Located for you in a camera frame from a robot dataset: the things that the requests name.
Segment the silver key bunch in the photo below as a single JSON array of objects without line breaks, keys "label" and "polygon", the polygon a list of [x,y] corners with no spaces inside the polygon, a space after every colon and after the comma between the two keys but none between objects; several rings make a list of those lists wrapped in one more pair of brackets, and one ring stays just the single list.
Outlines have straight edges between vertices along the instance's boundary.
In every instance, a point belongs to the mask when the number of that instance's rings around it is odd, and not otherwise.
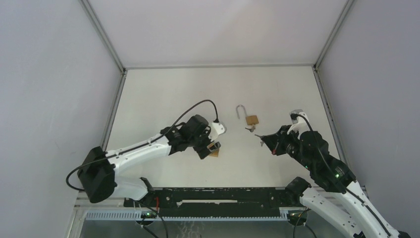
[{"label": "silver key bunch", "polygon": [[254,132],[256,129],[256,126],[253,124],[253,125],[250,125],[249,127],[246,127],[245,129],[248,130],[249,132]]},{"label": "silver key bunch", "polygon": [[260,139],[260,146],[263,147],[263,145],[265,144],[265,142],[263,140],[263,136],[260,136],[260,135],[257,135],[257,134],[255,134],[255,136]]}]

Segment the long shackle brass padlock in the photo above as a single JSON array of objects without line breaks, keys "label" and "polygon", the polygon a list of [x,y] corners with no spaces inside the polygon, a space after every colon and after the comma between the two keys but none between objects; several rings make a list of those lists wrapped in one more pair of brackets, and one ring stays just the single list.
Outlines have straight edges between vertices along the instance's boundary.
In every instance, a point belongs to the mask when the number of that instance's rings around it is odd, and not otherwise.
[{"label": "long shackle brass padlock", "polygon": [[254,126],[254,125],[259,124],[258,117],[256,115],[248,115],[247,111],[246,111],[246,108],[243,105],[238,105],[235,109],[238,119],[241,118],[240,113],[239,113],[240,108],[243,110],[243,113],[244,113],[244,116],[245,116],[245,121],[246,121],[247,125]]}]

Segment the short shackle brass padlock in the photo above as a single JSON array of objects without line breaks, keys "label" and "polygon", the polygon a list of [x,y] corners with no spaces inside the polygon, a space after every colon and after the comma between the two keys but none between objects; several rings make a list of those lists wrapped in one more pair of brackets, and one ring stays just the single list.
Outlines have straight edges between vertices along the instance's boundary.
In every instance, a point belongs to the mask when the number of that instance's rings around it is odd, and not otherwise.
[{"label": "short shackle brass padlock", "polygon": [[216,150],[212,151],[212,152],[209,154],[209,156],[211,156],[211,157],[219,157],[219,152],[220,152],[220,149],[218,148],[218,149],[216,149]]}]

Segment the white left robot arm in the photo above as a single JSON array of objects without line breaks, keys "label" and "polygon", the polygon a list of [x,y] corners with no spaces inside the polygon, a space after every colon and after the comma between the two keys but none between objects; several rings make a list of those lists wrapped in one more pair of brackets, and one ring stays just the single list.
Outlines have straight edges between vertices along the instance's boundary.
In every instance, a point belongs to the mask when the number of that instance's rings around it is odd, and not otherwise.
[{"label": "white left robot arm", "polygon": [[192,148],[200,159],[204,159],[221,147],[217,139],[226,132],[227,128],[219,120],[208,122],[201,115],[194,115],[187,122],[166,127],[156,136],[125,148],[109,151],[101,147],[91,149],[76,170],[77,176],[91,203],[123,197],[148,207],[155,200],[150,182],[144,177],[125,177],[125,171],[187,148]]}]

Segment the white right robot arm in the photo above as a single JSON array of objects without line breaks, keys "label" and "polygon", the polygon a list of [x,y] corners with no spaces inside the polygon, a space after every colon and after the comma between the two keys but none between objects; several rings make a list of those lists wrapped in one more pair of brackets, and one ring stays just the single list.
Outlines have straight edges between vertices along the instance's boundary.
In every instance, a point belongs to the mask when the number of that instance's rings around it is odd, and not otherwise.
[{"label": "white right robot arm", "polygon": [[310,178],[342,206],[317,192],[305,179],[287,185],[287,202],[316,212],[347,238],[408,238],[392,227],[370,202],[353,172],[329,153],[329,145],[312,129],[284,125],[278,132],[260,136],[273,155],[288,155],[310,172]]}]

